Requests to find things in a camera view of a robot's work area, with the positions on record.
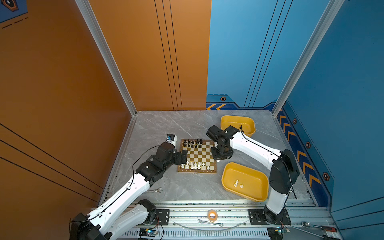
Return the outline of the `wooden chess board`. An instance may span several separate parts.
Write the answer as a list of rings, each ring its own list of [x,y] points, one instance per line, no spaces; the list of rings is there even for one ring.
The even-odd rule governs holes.
[[[182,139],[181,151],[187,151],[187,163],[178,166],[180,173],[216,174],[217,162],[214,160],[211,147],[215,144],[212,140]]]

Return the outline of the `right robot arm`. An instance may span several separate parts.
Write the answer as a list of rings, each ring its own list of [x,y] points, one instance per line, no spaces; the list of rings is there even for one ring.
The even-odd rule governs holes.
[[[286,202],[290,193],[295,193],[294,184],[300,175],[295,155],[286,149],[280,151],[259,143],[247,137],[243,131],[229,126],[221,130],[213,125],[207,131],[207,136],[214,141],[211,148],[215,160],[228,160],[234,150],[250,156],[264,165],[269,171],[271,194],[264,207],[267,223],[274,225],[283,222]]]

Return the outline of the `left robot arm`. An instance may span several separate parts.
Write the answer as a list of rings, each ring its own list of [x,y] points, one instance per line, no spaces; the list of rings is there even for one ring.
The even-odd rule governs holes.
[[[157,152],[141,163],[131,179],[111,198],[87,215],[78,214],[70,224],[71,240],[116,240],[141,224],[153,222],[156,206],[144,199],[130,211],[126,209],[158,180],[172,165],[187,162],[188,152],[176,151],[172,143],[157,146]]]

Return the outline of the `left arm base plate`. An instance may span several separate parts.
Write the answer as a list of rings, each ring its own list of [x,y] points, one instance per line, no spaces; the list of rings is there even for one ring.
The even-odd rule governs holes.
[[[169,224],[170,219],[170,209],[157,209],[155,217],[151,222],[151,225],[156,225],[157,219],[159,219],[160,224],[162,226],[167,226]]]

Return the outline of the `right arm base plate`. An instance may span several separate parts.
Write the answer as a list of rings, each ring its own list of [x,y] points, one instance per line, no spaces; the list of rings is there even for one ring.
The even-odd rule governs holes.
[[[291,225],[288,210],[284,208],[279,214],[274,214],[268,209],[249,209],[251,225]]]

